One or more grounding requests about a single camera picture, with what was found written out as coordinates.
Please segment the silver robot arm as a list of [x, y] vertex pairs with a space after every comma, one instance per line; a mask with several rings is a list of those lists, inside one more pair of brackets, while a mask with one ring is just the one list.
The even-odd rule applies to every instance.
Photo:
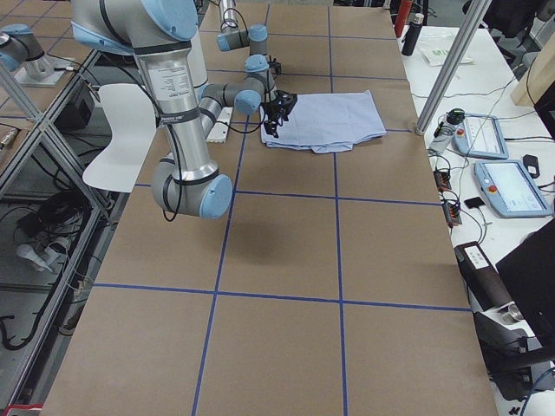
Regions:
[[250, 48], [245, 78], [239, 83], [196, 87], [190, 56], [199, 33], [193, 1], [74, 1], [75, 39], [102, 52], [131, 55], [145, 93], [166, 129], [170, 154], [156, 166], [152, 191], [166, 220], [178, 214], [219, 218], [233, 195], [232, 181], [211, 159], [206, 138], [221, 111], [235, 107], [245, 115], [261, 112], [264, 130], [278, 136], [297, 96], [279, 90], [268, 61], [265, 26], [225, 30], [222, 49]]
[[268, 68], [264, 76], [266, 79], [264, 98], [270, 102], [275, 98], [275, 77], [282, 72], [281, 63], [272, 57], [268, 50], [268, 32], [265, 25], [255, 23], [248, 26], [235, 1], [217, 1], [219, 8], [219, 30], [217, 43], [222, 52], [248, 48], [249, 55], [261, 55], [267, 62]]

